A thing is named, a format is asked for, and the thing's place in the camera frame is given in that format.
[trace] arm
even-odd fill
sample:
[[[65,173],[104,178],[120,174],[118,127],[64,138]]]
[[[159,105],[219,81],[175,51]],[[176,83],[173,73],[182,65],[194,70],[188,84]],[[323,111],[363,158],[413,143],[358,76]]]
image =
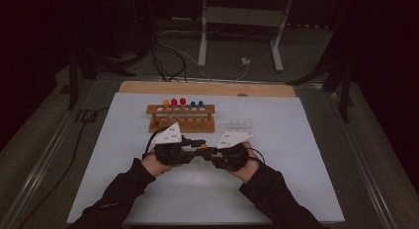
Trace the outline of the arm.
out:
[[[249,150],[249,155],[256,158],[252,150]],[[277,227],[323,228],[310,211],[296,202],[280,172],[258,161],[248,161],[241,170],[231,174],[243,182],[240,191]]]
[[[135,199],[144,194],[148,184],[170,171],[149,155],[141,162],[135,158],[126,173],[119,174],[95,204],[83,210],[82,216],[68,228],[122,228]]]

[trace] black sleeve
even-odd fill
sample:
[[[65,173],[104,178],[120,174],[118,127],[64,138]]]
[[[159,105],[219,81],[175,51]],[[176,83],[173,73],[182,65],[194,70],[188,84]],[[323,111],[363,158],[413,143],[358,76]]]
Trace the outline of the black sleeve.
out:
[[[323,228],[310,211],[296,202],[283,175],[265,164],[260,164],[240,191],[280,229]]]
[[[106,188],[95,204],[83,210],[68,228],[122,228],[135,199],[156,179],[147,172],[137,158],[131,168],[117,177]]]

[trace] white board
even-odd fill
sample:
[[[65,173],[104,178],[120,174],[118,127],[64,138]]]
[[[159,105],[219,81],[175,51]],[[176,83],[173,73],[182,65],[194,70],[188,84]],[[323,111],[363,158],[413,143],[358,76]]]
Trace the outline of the white board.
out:
[[[266,164],[281,171],[299,204],[321,222],[344,217],[299,98],[115,94],[67,221],[96,202],[133,158],[141,158],[150,137],[146,107],[186,98],[215,105],[215,133],[184,133],[215,146],[231,119],[251,118],[250,140]],[[175,168],[150,184],[126,219],[132,224],[253,224],[270,220],[239,191],[241,182],[212,163]]]

